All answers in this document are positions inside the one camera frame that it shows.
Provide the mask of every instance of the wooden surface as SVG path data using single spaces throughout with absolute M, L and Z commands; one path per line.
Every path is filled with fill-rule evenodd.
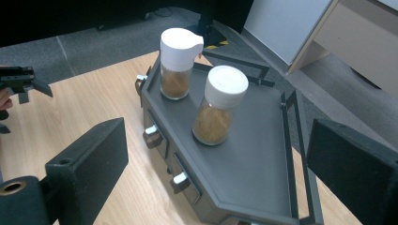
M 158 151 L 147 149 L 143 112 L 134 83 L 155 63 L 157 52 L 51 84 L 54 97 L 32 90 L 30 102 L 14 107 L 2 121 L 11 130 L 0 136 L 0 166 L 5 181 L 45 176 L 44 164 L 96 124 L 124 117 L 129 165 L 119 178 L 96 223 L 201 224 L 184 195 L 173 193 L 172 179 Z M 202 63 L 208 61 L 202 57 Z M 299 154 L 294 151 L 300 216 L 306 216 L 305 191 Z M 358 221 L 320 182 L 319 193 L 326 224 Z

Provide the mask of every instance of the spice jar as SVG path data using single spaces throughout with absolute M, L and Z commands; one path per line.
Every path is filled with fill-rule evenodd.
M 248 86 L 247 77 L 237 68 L 217 66 L 209 71 L 205 95 L 192 127 L 198 141 L 216 145 L 226 139 L 234 111 Z
M 190 90 L 190 76 L 196 55 L 203 50 L 203 38 L 182 28 L 161 34 L 161 93 L 178 100 Z

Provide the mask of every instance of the ground spice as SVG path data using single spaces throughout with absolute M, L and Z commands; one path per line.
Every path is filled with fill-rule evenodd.
M 165 69 L 161 75 L 161 91 L 168 98 L 183 98 L 190 88 L 189 74 Z
M 232 124 L 232 114 L 225 110 L 205 105 L 196 116 L 193 133 L 202 143 L 221 143 Z

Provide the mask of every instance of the white cap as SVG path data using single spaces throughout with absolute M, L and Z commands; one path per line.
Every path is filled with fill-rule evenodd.
M 215 108 L 232 109 L 243 99 L 248 86 L 247 77 L 239 69 L 217 66 L 208 73 L 205 98 Z
M 203 45 L 203 38 L 189 30 L 167 29 L 161 33 L 161 64 L 172 71 L 189 70 Z

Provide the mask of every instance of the tray handle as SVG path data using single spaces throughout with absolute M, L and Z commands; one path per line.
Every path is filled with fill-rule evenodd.
M 288 126 L 288 120 L 287 120 L 287 110 L 289 110 L 292 106 L 295 106 L 295 117 L 296 117 L 296 123 L 297 123 L 297 129 L 298 129 L 298 141 L 299 141 L 299 150 L 298 152 L 301 155 L 301 164 L 302 164 L 302 170 L 304 174 L 304 182 L 305 182 L 305 189 L 306 189 L 306 194 L 307 194 L 307 203 L 308 203 L 308 211 L 309 211 L 309 216 L 301 218 L 299 220 L 300 224 L 324 224 L 323 216 L 322 216 L 322 208 L 321 208 L 321 203 L 319 199 L 319 193 L 318 193 L 318 186 L 316 183 L 316 176 L 315 174 L 308 169 L 307 163 L 306 163 L 306 156 L 307 156 L 307 151 L 308 151 L 308 145 L 309 145 L 309 140 L 310 136 L 308 134 L 308 130 L 306 129 L 306 119 L 305 119 L 305 114 L 304 114 L 304 108 L 302 104 L 302 95 L 300 91 L 295 90 L 287 99 L 285 98 L 285 95 L 282 94 L 282 106 L 281 108 L 283 109 L 283 125 L 284 125 L 284 132 L 285 136 L 289 135 L 289 126 Z M 288 141 L 286 143 L 286 152 L 292 154 L 291 151 L 291 143 L 290 143 L 290 138 L 286 138 Z M 290 173 L 294 176 L 294 166 L 293 166 L 293 161 L 291 164 L 291 171 L 293 173 Z M 295 184 L 295 179 L 289 179 L 290 180 L 290 185 L 294 188 L 296 188 Z M 295 193 L 293 198 L 296 199 L 297 202 L 297 193 Z M 299 217 L 299 212 L 298 209 L 292 209 L 293 216 Z

